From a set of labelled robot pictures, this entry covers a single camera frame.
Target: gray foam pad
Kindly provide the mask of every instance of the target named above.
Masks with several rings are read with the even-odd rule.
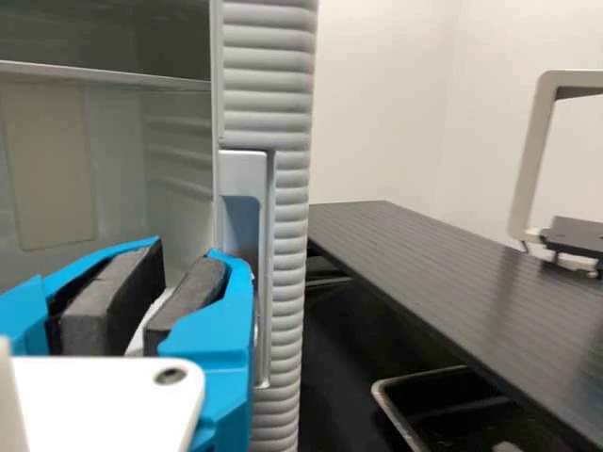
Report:
[[[164,289],[161,242],[116,256],[62,314],[62,354],[122,355],[144,313]]]
[[[226,284],[226,265],[210,258],[197,260],[174,293],[144,326],[144,355],[156,356],[178,319],[211,303]]]

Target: black bin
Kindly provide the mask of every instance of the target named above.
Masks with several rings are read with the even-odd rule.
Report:
[[[414,452],[577,450],[466,366],[381,379],[372,394]]]

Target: white panel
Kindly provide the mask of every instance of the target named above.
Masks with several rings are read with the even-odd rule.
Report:
[[[12,364],[31,452],[188,450],[205,394],[195,363],[36,357]]]
[[[255,391],[252,450],[296,450],[317,4],[222,3],[220,146],[275,163],[270,387]]]
[[[177,283],[214,243],[209,93],[141,94],[149,228]]]
[[[92,240],[94,204],[80,89],[5,84],[8,169],[24,250]]]

